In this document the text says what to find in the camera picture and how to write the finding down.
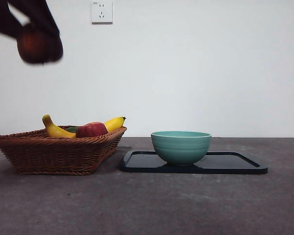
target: black tray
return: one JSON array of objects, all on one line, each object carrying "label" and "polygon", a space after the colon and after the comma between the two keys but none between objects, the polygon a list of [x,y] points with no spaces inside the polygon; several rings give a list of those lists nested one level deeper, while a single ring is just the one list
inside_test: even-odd
[{"label": "black tray", "polygon": [[120,171],[192,174],[266,174],[268,167],[236,152],[207,152],[191,166],[173,166],[154,151],[129,151],[120,162]]}]

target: power outlet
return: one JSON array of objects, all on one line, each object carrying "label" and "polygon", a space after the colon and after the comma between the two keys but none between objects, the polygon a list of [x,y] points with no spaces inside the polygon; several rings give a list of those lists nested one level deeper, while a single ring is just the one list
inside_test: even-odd
[{"label": "power outlet", "polygon": [[113,5],[111,0],[99,0],[92,3],[92,24],[112,24]]}]

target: apple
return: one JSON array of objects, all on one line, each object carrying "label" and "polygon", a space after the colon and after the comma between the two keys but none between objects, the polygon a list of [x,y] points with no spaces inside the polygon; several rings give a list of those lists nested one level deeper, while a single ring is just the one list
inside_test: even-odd
[{"label": "apple", "polygon": [[95,137],[107,134],[107,128],[102,122],[95,121],[79,126],[76,130],[76,138]]},{"label": "apple", "polygon": [[54,62],[63,55],[60,36],[48,33],[33,23],[22,28],[17,37],[17,47],[20,57],[30,64]]}]

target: bowl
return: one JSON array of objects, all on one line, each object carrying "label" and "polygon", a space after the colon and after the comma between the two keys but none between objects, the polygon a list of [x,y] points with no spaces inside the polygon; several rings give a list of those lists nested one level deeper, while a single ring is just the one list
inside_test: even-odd
[{"label": "bowl", "polygon": [[156,154],[170,165],[189,166],[202,159],[211,135],[192,131],[159,131],[151,134]]}]

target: wicker basket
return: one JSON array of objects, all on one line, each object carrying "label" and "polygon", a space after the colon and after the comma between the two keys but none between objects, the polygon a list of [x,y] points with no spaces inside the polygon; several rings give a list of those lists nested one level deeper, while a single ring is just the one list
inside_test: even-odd
[{"label": "wicker basket", "polygon": [[125,131],[69,139],[50,138],[42,129],[0,136],[0,150],[19,174],[90,175],[117,151]]}]

